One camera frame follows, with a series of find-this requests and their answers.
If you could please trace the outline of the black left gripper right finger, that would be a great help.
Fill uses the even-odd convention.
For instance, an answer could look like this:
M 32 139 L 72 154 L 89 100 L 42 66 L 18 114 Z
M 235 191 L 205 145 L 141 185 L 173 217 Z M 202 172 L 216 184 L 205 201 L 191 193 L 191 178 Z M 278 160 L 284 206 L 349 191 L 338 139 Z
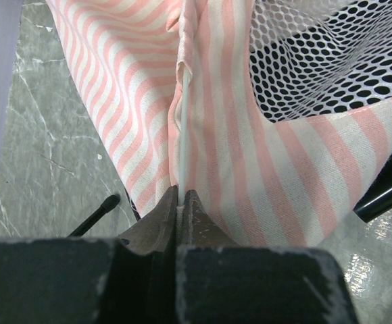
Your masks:
M 205 212 L 198 194 L 185 194 L 177 219 L 176 316 L 180 323 L 244 323 L 247 251 Z

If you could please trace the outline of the pink striped pet tent fabric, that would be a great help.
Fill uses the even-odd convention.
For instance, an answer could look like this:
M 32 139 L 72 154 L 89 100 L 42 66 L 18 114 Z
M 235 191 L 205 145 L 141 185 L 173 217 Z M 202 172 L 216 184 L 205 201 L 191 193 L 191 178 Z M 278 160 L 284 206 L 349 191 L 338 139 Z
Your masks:
M 139 214 L 178 185 L 242 245 L 314 246 L 392 154 L 392 1 L 49 1 Z

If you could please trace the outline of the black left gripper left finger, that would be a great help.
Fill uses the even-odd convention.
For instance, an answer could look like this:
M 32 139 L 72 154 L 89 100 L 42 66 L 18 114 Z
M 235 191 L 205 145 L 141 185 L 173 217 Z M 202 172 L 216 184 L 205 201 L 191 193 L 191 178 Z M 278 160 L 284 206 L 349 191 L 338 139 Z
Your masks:
M 172 186 L 152 211 L 120 235 L 123 269 L 116 282 L 121 310 L 136 323 L 178 323 L 176 315 L 176 219 Z

